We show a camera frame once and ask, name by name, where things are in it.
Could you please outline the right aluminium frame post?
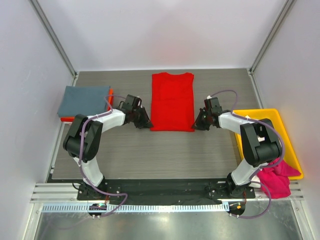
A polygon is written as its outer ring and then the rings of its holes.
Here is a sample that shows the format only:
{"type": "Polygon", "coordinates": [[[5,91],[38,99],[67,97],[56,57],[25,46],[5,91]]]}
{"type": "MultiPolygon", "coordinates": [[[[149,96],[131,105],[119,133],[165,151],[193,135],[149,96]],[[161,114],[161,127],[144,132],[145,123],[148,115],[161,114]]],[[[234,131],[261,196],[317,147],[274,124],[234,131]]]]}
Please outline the right aluminium frame post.
{"type": "Polygon", "coordinates": [[[273,42],[274,38],[278,34],[281,26],[283,25],[283,22],[287,18],[288,14],[290,13],[292,7],[295,5],[296,0],[286,0],[284,2],[284,5],[281,7],[280,12],[278,13],[274,23],[272,24],[261,48],[259,49],[251,67],[249,67],[248,74],[252,76],[259,66],[262,58],[266,54],[268,48],[270,47],[271,43],[273,42]]]}

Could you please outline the left aluminium frame post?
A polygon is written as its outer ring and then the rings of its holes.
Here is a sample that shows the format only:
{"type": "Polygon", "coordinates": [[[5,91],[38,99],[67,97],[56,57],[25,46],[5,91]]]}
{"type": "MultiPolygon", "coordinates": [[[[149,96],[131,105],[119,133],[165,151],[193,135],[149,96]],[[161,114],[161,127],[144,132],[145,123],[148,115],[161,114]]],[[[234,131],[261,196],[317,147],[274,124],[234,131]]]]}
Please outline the left aluminium frame post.
{"type": "Polygon", "coordinates": [[[72,75],[72,77],[75,79],[77,76],[77,71],[73,67],[69,57],[67,56],[67,53],[65,52],[61,42],[59,41],[58,36],[56,35],[49,19],[47,18],[43,8],[41,7],[38,0],[29,0],[30,5],[34,9],[37,17],[39,18],[42,26],[44,27],[46,33],[48,34],[49,38],[51,39],[54,47],[56,48],[58,54],[62,58],[65,66],[67,67],[68,71],[72,75]]]}

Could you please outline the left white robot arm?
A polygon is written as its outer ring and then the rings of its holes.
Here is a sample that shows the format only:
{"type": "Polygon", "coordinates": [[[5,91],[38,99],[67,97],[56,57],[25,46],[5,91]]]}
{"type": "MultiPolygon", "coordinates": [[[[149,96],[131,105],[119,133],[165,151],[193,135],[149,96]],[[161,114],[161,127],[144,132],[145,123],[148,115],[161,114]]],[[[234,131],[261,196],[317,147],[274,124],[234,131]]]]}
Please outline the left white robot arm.
{"type": "Polygon", "coordinates": [[[78,193],[101,199],[103,196],[123,196],[107,193],[106,179],[97,160],[102,134],[115,127],[133,123],[137,129],[150,129],[153,124],[138,96],[127,95],[113,108],[107,103],[107,111],[95,115],[78,114],[65,136],[63,149],[77,163],[82,175],[78,193]]]}

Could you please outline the aluminium frame post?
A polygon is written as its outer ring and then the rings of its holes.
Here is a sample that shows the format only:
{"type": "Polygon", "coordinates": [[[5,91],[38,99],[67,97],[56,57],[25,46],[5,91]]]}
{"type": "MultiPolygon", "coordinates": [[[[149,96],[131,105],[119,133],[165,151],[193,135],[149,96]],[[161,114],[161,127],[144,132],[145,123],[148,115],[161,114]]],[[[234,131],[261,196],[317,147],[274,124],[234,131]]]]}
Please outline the aluminium frame post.
{"type": "Polygon", "coordinates": [[[288,14],[290,13],[292,7],[295,5],[296,0],[286,0],[284,2],[284,5],[281,7],[280,12],[278,13],[274,23],[272,24],[261,48],[259,49],[251,67],[249,67],[248,74],[252,76],[259,66],[262,58],[266,54],[268,48],[270,47],[271,43],[273,42],[274,38],[278,34],[281,26],[283,25],[283,22],[287,18],[288,14]]]}
{"type": "Polygon", "coordinates": [[[56,35],[49,19],[47,18],[43,8],[41,7],[38,0],[29,0],[30,5],[34,9],[37,17],[39,18],[42,26],[44,27],[46,33],[48,34],[49,38],[51,39],[54,47],[56,48],[58,54],[62,58],[65,66],[67,67],[68,71],[72,75],[72,77],[75,79],[77,76],[77,71],[73,67],[69,57],[67,56],[67,53],[65,52],[61,42],[59,41],[58,36],[56,35]]]}

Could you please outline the red t shirt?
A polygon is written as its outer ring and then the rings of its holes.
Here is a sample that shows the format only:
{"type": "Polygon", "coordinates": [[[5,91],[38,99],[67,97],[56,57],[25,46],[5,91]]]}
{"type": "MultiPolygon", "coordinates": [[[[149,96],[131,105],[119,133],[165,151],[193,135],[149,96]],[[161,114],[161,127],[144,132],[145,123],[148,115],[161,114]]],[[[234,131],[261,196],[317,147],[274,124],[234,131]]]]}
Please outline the red t shirt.
{"type": "Polygon", "coordinates": [[[152,75],[151,131],[195,131],[192,128],[195,122],[194,77],[190,72],[152,75]]]}

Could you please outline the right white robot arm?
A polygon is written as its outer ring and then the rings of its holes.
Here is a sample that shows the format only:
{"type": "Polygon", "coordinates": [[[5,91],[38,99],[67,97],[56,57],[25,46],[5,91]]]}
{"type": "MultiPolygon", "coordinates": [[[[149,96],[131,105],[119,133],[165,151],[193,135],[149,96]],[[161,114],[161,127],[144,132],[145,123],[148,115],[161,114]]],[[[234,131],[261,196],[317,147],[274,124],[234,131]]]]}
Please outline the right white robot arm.
{"type": "Polygon", "coordinates": [[[252,119],[223,110],[218,98],[204,100],[192,128],[208,131],[211,126],[240,135],[243,159],[226,177],[226,191],[232,198],[239,198],[252,183],[259,171],[275,160],[284,158],[283,140],[270,119],[252,119]]]}

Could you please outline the magenta t shirt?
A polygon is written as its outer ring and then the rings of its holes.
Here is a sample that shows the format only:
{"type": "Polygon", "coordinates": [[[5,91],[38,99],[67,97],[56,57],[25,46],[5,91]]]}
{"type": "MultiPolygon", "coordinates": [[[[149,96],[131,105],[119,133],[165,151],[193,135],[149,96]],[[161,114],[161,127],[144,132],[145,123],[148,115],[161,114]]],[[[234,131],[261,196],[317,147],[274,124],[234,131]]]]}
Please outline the magenta t shirt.
{"type": "Polygon", "coordinates": [[[289,177],[298,177],[301,173],[282,161],[276,166],[263,168],[256,176],[262,186],[260,189],[267,194],[269,190],[272,199],[287,198],[291,195],[289,177]]]}

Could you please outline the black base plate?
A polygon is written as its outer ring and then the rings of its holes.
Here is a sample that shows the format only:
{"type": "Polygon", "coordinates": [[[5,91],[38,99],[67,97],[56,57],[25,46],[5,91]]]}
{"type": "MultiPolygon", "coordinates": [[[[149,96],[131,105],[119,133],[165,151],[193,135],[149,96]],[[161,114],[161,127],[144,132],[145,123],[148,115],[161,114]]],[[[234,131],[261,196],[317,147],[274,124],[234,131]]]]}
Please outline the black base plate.
{"type": "Polygon", "coordinates": [[[77,200],[102,201],[111,206],[208,206],[221,205],[223,200],[240,201],[239,214],[248,199],[255,198],[252,187],[233,189],[225,178],[185,179],[104,179],[96,191],[82,182],[77,200]]]}

